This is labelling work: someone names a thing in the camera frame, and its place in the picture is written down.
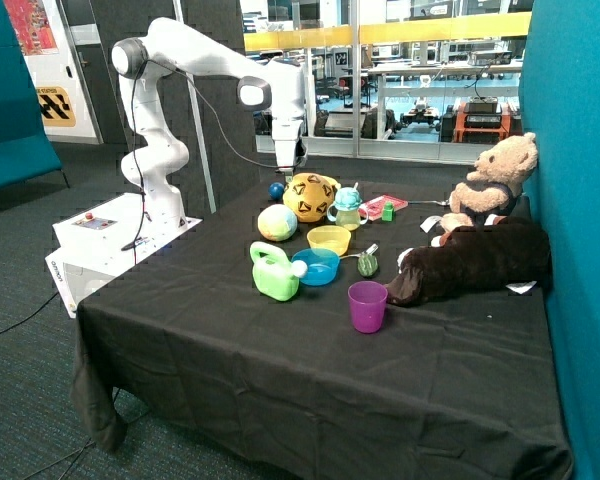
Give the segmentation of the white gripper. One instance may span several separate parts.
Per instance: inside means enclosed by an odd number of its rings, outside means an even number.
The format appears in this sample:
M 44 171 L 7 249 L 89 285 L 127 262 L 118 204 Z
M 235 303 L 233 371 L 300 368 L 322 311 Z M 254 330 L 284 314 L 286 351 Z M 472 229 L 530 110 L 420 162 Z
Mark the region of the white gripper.
M 290 183 L 297 173 L 296 167 L 306 163 L 307 149 L 302 141 L 304 121 L 301 118 L 278 118 L 272 122 L 272 140 L 276 163 L 279 169 L 291 169 L 285 173 L 286 183 Z

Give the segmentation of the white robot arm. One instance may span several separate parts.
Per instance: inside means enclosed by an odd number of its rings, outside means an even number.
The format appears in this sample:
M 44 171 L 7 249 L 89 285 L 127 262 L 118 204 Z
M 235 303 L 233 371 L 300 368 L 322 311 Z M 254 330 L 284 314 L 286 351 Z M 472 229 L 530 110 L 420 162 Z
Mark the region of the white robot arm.
M 259 64 L 169 18 L 154 20 L 144 37 L 117 42 L 112 63 L 129 126 L 147 142 L 123 158 L 122 170 L 144 190 L 145 209 L 154 227 L 176 229 L 185 222 L 181 193 L 167 177 L 188 163 L 189 151 L 167 126 L 157 91 L 164 76 L 181 71 L 238 79 L 238 98 L 245 108 L 271 113 L 278 169 L 292 174 L 306 158 L 301 140 L 305 91 L 297 63 L 274 59 Z

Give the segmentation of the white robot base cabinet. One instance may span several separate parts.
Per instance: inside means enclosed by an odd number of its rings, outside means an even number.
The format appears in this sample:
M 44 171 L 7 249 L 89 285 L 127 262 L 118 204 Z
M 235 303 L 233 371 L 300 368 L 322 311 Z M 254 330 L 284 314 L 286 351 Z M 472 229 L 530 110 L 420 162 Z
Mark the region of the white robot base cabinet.
M 139 194 L 124 193 L 53 225 L 59 248 L 46 264 L 69 317 L 83 299 L 200 223 L 186 217 L 168 230 L 145 206 Z

